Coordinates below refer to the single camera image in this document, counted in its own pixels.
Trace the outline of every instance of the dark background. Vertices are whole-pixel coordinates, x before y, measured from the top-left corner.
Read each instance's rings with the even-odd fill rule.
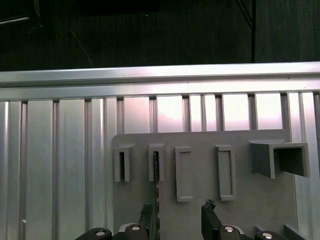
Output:
[[[108,16],[83,16],[67,0],[42,9],[47,29],[0,25],[0,71],[251,61],[251,30],[235,0],[161,0],[157,12]],[[319,0],[257,0],[256,26],[257,63],[320,60]]]

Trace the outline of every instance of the rectangular slot holder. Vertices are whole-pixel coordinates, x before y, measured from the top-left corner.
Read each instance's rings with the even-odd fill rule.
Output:
[[[190,146],[175,148],[176,200],[191,202],[193,196],[193,161]]]
[[[132,178],[132,161],[134,145],[121,145],[114,149],[114,181],[130,182]]]
[[[219,175],[219,195],[221,201],[236,199],[236,163],[231,145],[216,145]]]

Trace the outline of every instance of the shiny metal surface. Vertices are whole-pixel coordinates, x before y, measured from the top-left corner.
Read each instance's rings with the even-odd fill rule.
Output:
[[[249,104],[247,94],[222,95],[225,131],[249,130]]]
[[[202,132],[202,100],[200,95],[191,95],[189,97],[189,114],[190,114],[190,130],[191,132]]]
[[[21,102],[10,102],[9,104],[9,154],[8,154],[8,209],[7,212],[7,238],[18,240],[19,235],[24,235],[25,224],[25,156],[23,130],[25,126]]]
[[[320,236],[320,175],[319,175],[319,158],[318,158],[318,144],[317,144],[317,130],[315,119],[315,104],[312,92],[304,92],[301,94],[303,100],[302,114],[304,117],[304,137],[308,143],[309,159],[310,159],[310,178],[308,179],[309,196],[311,210],[311,229],[309,234],[311,239],[318,239]]]
[[[150,133],[149,97],[125,97],[123,118],[125,134]]]
[[[105,119],[105,205],[106,228],[114,232],[114,173],[112,139],[117,135],[117,99],[107,98],[104,102]]]
[[[111,84],[103,86],[68,87],[8,87],[0,88],[0,101],[90,99],[106,97],[141,97],[192,94],[243,94],[268,92],[317,91],[320,89],[318,78],[312,75],[305,79],[283,80],[280,78],[258,79],[216,79],[201,83],[199,81],[180,81],[172,83],[148,84]]]
[[[0,25],[22,22],[22,21],[26,21],[29,19],[30,19],[30,17],[26,16],[26,17],[21,17],[21,18],[10,19],[8,21],[0,21]]]
[[[301,143],[303,139],[303,115],[301,114],[303,100],[301,94],[292,92],[288,94],[288,107],[290,116],[291,140],[294,143]],[[302,176],[294,176],[296,194],[296,213],[299,231],[305,236],[311,234],[311,218],[308,204],[310,202],[308,179]]]
[[[58,112],[58,239],[86,230],[85,101],[61,100]]]
[[[302,234],[320,238],[313,96],[320,63],[0,72],[0,85],[0,239],[67,240],[90,227],[113,230],[117,134],[283,126],[292,141],[309,144],[311,178],[295,177],[297,220]],[[33,202],[40,191],[41,212]]]
[[[106,226],[106,166],[105,166],[105,104],[103,99],[92,99],[90,115],[91,136],[90,156],[87,158],[89,185],[88,228],[103,228]]]
[[[7,239],[9,103],[0,102],[0,239]]]
[[[256,94],[255,104],[258,129],[283,128],[280,93]]]
[[[159,96],[157,101],[157,132],[184,132],[182,96]]]
[[[27,122],[25,239],[50,239],[53,213],[53,102],[29,101]]]
[[[217,131],[217,109],[215,95],[202,97],[203,130]]]
[[[319,62],[293,63],[259,63],[259,64],[216,64],[216,65],[181,65],[181,66],[147,66],[147,67],[116,67],[96,69],[67,69],[41,71],[1,72],[0,85],[4,86],[34,86],[93,83],[134,83],[134,82],[162,82],[176,80],[210,80],[215,77],[229,77],[230,80],[239,80],[239,76],[247,79],[267,77],[269,80],[278,78],[288,83],[298,78],[304,79],[305,74],[319,77]]]

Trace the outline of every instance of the metal screw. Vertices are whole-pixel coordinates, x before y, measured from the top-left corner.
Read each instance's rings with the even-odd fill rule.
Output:
[[[262,233],[262,237],[264,237],[266,239],[273,239],[274,238],[270,233],[267,233],[267,232]]]
[[[97,236],[103,236],[105,235],[106,233],[104,231],[98,231],[95,235]]]
[[[232,233],[234,231],[234,229],[230,226],[225,226],[224,230],[226,230],[228,233]]]

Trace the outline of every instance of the gray mounting panel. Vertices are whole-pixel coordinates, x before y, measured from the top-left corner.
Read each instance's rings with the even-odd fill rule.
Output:
[[[277,169],[275,179],[253,172],[250,142],[289,142],[287,130],[123,134],[113,149],[132,146],[129,182],[114,183],[114,226],[137,222],[144,204],[154,204],[150,146],[163,146],[159,182],[162,240],[201,240],[201,206],[215,200],[223,224],[253,237],[254,226],[283,233],[297,229],[294,175]]]

